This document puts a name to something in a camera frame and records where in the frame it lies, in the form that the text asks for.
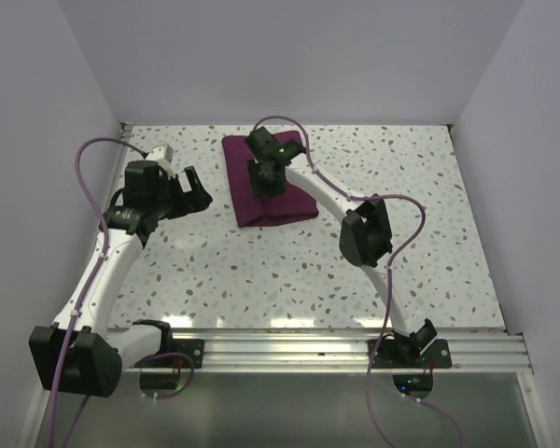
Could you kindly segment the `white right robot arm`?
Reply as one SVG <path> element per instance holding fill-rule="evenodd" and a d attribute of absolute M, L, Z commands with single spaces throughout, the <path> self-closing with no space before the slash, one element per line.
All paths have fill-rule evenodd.
<path fill-rule="evenodd" d="M 371 350 L 370 357 L 383 355 L 387 362 L 404 368 L 421 366 L 438 333 L 423 313 L 413 311 L 394 291 L 394 257 L 401 249 L 393 247 L 385 203 L 387 199 L 408 198 L 351 192 L 317 168 L 302 143 L 293 139 L 282 143 L 263 127 L 251 131 L 245 144 L 254 156 L 248 172 L 257 197 L 277 196 L 292 185 L 312 196 L 340 223 L 343 258 L 369 278 L 385 305 L 385 322 L 392 325 L 390 336 L 384 330 L 380 332 L 378 346 Z"/>

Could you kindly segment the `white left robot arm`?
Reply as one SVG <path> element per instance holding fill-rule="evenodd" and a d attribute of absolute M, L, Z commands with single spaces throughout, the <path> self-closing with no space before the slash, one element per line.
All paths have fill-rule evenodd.
<path fill-rule="evenodd" d="M 149 360 L 165 366 L 176 354 L 170 324 L 140 319 L 113 337 L 107 335 L 114 303 L 130 269 L 160 221 L 206 210 L 212 202 L 194 167 L 183 171 L 189 190 L 152 160 L 132 161 L 124 186 L 102 215 L 90 263 L 64 308 L 47 327 L 37 326 L 29 347 L 47 390 L 107 398 L 121 374 Z"/>

